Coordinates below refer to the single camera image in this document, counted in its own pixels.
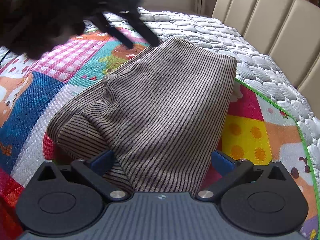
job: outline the logo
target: logo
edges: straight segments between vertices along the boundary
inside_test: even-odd
[[[159,195],[157,198],[161,199],[161,200],[164,200],[166,198],[166,196],[165,195]]]

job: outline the green trim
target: green trim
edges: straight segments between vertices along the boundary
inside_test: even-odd
[[[260,92],[258,92],[257,90],[255,90],[254,88],[250,87],[249,85],[247,85],[246,83],[244,83],[243,81],[235,78],[236,82],[240,83],[241,85],[245,86],[246,88],[250,89],[252,92],[254,92],[255,94],[257,94],[258,96],[260,96],[261,98],[263,98],[264,100],[266,100],[267,102],[269,102],[270,104],[272,104],[274,107],[278,108],[279,110],[281,110],[282,112],[286,113],[290,118],[292,118],[294,120],[294,122],[296,123],[296,126],[298,128],[298,132],[301,138],[301,142],[303,145],[303,149],[305,151],[306,157],[308,158],[307,162],[308,165],[310,167],[310,171],[312,172],[312,181],[313,181],[313,187],[315,189],[315,194],[316,194],[316,202],[317,202],[317,207],[318,207],[318,223],[319,223],[319,227],[318,227],[318,240],[320,240],[320,199],[319,199],[319,191],[318,191],[318,186],[316,183],[316,177],[315,177],[315,173],[313,170],[313,166],[310,160],[310,154],[307,148],[307,144],[306,141],[303,137],[303,134],[297,124],[297,122],[295,121],[295,119],[293,118],[293,116],[291,114],[289,114],[286,110],[282,109],[280,106],[278,106],[275,102],[271,101],[269,98],[267,98],[265,95],[262,95]]]

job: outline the upholstered headboard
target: upholstered headboard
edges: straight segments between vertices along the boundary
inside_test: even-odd
[[[270,55],[320,117],[320,8],[305,0],[217,0],[213,18]]]

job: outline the gray ridged surface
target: gray ridged surface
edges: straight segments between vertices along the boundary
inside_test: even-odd
[[[125,203],[111,204],[91,228],[67,237],[24,234],[20,240],[303,240],[299,233],[252,236],[226,223],[211,203],[193,200],[189,193],[135,193]]]

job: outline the folded garment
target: folded garment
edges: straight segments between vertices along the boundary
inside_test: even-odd
[[[170,38],[72,99],[47,132],[73,158],[114,151],[104,177],[124,190],[195,193],[220,138],[235,75],[234,57]]]

